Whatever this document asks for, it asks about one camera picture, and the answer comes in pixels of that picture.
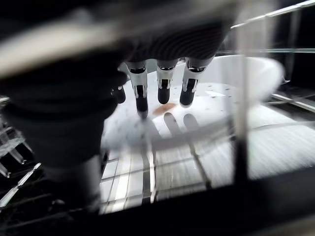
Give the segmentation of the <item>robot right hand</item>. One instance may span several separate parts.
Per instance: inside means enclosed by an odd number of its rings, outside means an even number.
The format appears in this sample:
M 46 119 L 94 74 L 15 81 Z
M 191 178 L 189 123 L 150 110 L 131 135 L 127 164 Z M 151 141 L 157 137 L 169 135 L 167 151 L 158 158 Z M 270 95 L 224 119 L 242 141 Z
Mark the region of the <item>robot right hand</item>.
M 224 20 L 215 20 L 146 32 L 120 42 L 117 49 L 5 79 L 0 92 L 10 103 L 2 113 L 24 135 L 53 193 L 72 208 L 96 211 L 104 121 L 118 104 L 112 89 L 127 80 L 119 65 L 142 59 L 209 59 L 228 30 Z

